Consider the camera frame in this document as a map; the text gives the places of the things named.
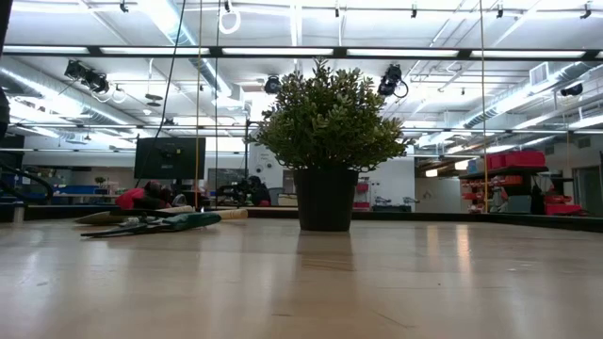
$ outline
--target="black pot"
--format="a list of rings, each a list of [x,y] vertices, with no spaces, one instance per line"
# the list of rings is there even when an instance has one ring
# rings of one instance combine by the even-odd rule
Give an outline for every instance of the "black pot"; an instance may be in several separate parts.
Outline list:
[[[297,169],[293,179],[302,230],[347,232],[350,229],[357,171]]]

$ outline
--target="green leaves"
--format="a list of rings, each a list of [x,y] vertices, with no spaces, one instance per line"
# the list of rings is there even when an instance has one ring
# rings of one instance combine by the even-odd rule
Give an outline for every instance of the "green leaves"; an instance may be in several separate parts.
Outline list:
[[[379,115],[383,98],[359,69],[332,71],[317,59],[314,78],[285,75],[274,107],[248,141],[266,145],[292,169],[374,170],[405,155],[412,140],[401,140],[400,121]]]

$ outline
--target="ceiling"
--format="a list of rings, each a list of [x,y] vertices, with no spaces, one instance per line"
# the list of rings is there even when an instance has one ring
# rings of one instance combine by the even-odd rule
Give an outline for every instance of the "ceiling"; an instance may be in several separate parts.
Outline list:
[[[172,0],[144,1],[159,3]],[[127,1],[129,12],[123,13],[119,7],[120,0],[14,0],[7,44],[171,45],[157,22],[142,6],[144,1]],[[203,1],[203,10],[200,10],[200,1],[190,0],[187,1],[184,25],[195,37],[199,36],[201,26],[203,46],[481,47],[480,2],[477,0],[298,0],[293,2],[293,6],[291,3],[286,0],[233,1],[232,8],[240,13],[240,28],[232,34],[223,34],[218,29],[219,2]],[[484,10],[487,10],[483,13],[484,47],[600,49],[603,45],[603,37],[599,34],[603,25],[603,1],[589,2],[592,14],[587,19],[580,19],[585,12],[586,1],[583,0],[505,0],[501,3],[503,16],[499,19],[498,0],[484,0],[482,3]],[[414,4],[417,14],[411,19]],[[175,5],[179,10],[182,1],[176,1]],[[337,5],[339,17],[335,16]],[[223,24],[232,26],[234,15],[224,16]],[[71,84],[64,72],[68,60],[73,57],[11,57],[65,86]],[[153,61],[151,82],[147,81],[149,59],[84,56],[78,60],[99,73],[106,73],[107,78],[127,94],[120,103],[120,100],[112,100],[108,96],[100,96],[101,101],[108,99],[106,103],[100,103],[87,94],[92,105],[109,105],[133,121],[140,121],[137,124],[159,124],[163,106],[147,106],[149,100],[145,94],[165,96],[170,59],[157,58]],[[181,125],[195,124],[191,117],[197,115],[199,108],[202,117],[200,124],[213,125],[217,120],[219,125],[232,126],[244,125],[247,117],[259,120],[261,111],[271,102],[271,98],[262,90],[264,81],[269,75],[291,73],[296,68],[293,59],[285,58],[220,58],[211,61],[215,62],[218,74],[227,83],[243,89],[244,94],[236,98],[240,99],[240,105],[237,108],[216,109],[208,84],[202,79],[204,91],[199,92],[195,68],[189,60],[178,58],[174,62],[172,86],[165,103],[166,117],[175,118]],[[300,70],[311,74],[311,59],[299,59],[297,62]],[[408,121],[405,127],[456,127],[455,124],[465,118],[468,112],[481,107],[480,62],[332,59],[330,63],[334,68],[359,67],[377,80],[391,63],[398,63],[404,71],[410,93],[403,100],[388,97],[383,114]],[[485,63],[483,93],[486,102],[529,80],[530,69],[539,64],[540,61]],[[599,74],[597,71],[584,79],[584,97],[599,92]],[[78,83],[73,86],[85,94],[90,93]],[[552,107],[552,98],[552,93],[534,96],[523,105],[491,119],[492,124],[488,128],[511,129],[521,121],[537,117]],[[570,103],[568,101],[577,99],[561,98],[560,102]],[[152,113],[145,114],[143,109],[151,109]],[[571,117],[574,120],[583,119],[576,114]],[[192,130],[166,132],[174,136],[195,133]],[[205,129],[201,134],[214,136],[216,132]],[[422,133],[409,135],[421,137]],[[229,149],[242,150],[242,136],[241,130],[220,130],[219,142],[229,145]]]

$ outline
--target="chair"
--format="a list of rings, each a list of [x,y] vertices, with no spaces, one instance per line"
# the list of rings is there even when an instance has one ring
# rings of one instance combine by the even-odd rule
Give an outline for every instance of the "chair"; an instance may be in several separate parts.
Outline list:
[[[268,189],[268,194],[270,195],[270,205],[279,205],[279,194],[281,193],[285,193],[285,189],[282,187],[273,187]]]

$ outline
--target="monitor screen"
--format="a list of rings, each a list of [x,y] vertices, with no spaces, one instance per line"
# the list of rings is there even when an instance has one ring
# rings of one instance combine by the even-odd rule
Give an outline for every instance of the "monitor screen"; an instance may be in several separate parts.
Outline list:
[[[137,179],[194,179],[195,137],[158,137],[139,139],[136,148],[134,177]],[[198,178],[204,178],[205,138],[199,138]]]

